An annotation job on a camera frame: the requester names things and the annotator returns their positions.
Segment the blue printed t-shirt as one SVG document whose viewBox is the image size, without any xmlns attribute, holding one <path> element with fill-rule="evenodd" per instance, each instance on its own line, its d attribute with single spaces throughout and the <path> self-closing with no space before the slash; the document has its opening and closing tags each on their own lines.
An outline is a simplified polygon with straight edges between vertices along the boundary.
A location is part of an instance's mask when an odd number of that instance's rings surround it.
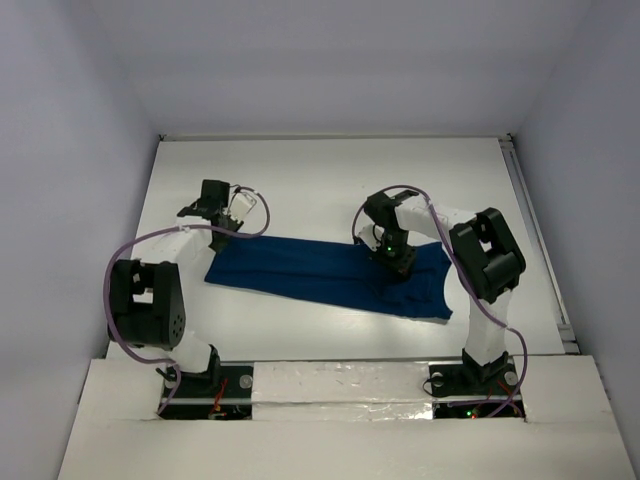
<svg viewBox="0 0 640 480">
<path fill-rule="evenodd" d="M 204 281 L 296 300 L 412 319 L 447 322 L 451 262 L 438 242 L 417 248 L 403 277 L 370 258 L 364 245 L 261 236 L 231 242 Z"/>
</svg>

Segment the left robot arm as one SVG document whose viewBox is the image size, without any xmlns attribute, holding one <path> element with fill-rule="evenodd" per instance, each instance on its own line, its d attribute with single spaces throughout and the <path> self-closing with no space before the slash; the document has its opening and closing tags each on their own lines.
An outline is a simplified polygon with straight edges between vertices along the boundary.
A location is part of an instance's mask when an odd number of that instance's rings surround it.
<svg viewBox="0 0 640 480">
<path fill-rule="evenodd" d="M 119 259 L 110 273 L 110 338 L 138 362 L 164 365 L 166 381 L 181 379 L 201 395 L 219 388 L 220 359 L 187 329 L 181 271 L 201 251 L 221 252 L 255 205 L 239 186 L 204 180 L 199 198 L 177 213 L 175 231 L 147 239 L 140 259 Z"/>
</svg>

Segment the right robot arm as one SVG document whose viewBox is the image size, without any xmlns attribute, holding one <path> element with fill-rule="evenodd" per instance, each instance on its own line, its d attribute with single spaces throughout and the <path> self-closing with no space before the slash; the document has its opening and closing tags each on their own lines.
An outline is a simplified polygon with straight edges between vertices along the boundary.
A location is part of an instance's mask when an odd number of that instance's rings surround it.
<svg viewBox="0 0 640 480">
<path fill-rule="evenodd" d="M 371 223 L 354 233 L 371 258 L 401 279 L 415 269 L 417 249 L 409 235 L 438 240 L 469 295 L 469 333 L 456 380 L 482 392 L 508 368 L 506 314 L 526 260 L 503 214 L 495 208 L 478 213 L 436 206 L 426 192 L 408 185 L 370 195 L 359 212 Z"/>
</svg>

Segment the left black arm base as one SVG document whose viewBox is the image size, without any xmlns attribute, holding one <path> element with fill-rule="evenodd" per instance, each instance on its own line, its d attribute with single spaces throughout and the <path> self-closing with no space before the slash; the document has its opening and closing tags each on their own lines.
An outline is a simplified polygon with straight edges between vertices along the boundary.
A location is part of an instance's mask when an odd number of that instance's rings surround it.
<svg viewBox="0 0 640 480">
<path fill-rule="evenodd" d="M 165 420 L 250 420 L 253 363 L 222 363 L 216 380 L 182 374 L 174 396 L 160 412 Z"/>
</svg>

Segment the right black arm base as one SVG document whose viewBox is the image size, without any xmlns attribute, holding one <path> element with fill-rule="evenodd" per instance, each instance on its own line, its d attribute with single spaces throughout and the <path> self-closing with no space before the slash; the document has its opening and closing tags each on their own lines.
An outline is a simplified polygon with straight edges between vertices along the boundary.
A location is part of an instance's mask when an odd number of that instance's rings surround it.
<svg viewBox="0 0 640 480">
<path fill-rule="evenodd" d="M 474 420 L 491 415 L 523 419 L 521 394 L 514 394 L 518 381 L 513 363 L 483 383 L 469 376 L 461 363 L 436 363 L 429 365 L 422 389 L 432 399 L 433 417 L 437 420 Z"/>
</svg>

